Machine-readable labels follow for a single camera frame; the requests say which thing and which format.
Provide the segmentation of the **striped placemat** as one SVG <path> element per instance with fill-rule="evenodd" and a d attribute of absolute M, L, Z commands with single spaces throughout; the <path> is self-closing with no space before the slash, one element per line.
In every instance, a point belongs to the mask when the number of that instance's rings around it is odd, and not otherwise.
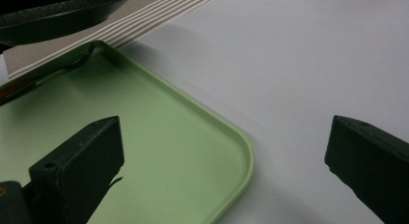
<path fill-rule="evenodd" d="M 55 40 L 12 47 L 0 54 L 0 85 L 91 41 L 123 48 L 210 0 L 129 0 L 102 23 Z"/>

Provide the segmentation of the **black textured plate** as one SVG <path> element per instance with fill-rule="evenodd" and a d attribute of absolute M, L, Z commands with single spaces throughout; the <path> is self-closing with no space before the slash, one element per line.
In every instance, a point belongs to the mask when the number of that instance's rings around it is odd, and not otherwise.
<path fill-rule="evenodd" d="M 0 0 L 0 44 L 70 35 L 105 21 L 128 0 Z"/>

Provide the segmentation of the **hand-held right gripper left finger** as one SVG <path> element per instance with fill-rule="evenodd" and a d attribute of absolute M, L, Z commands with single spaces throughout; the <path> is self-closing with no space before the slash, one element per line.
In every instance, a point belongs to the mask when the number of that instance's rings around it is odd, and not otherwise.
<path fill-rule="evenodd" d="M 120 118 L 95 121 L 29 168 L 36 224 L 87 224 L 124 164 Z"/>

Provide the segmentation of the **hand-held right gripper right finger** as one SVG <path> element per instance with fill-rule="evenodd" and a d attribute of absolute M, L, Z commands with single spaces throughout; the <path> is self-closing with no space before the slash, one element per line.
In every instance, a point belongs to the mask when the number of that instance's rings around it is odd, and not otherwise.
<path fill-rule="evenodd" d="M 385 224 L 409 224 L 409 143 L 336 116 L 324 161 Z"/>

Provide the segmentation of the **green tray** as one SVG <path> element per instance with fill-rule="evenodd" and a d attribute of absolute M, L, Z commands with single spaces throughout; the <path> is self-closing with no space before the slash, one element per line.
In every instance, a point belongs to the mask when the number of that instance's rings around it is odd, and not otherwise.
<path fill-rule="evenodd" d="M 89 224 L 216 224 L 247 189 L 255 166 L 235 126 L 104 42 L 68 64 L 78 46 L 45 69 L 55 75 L 0 106 L 0 182 L 28 169 L 85 125 L 121 120 L 124 165 Z"/>

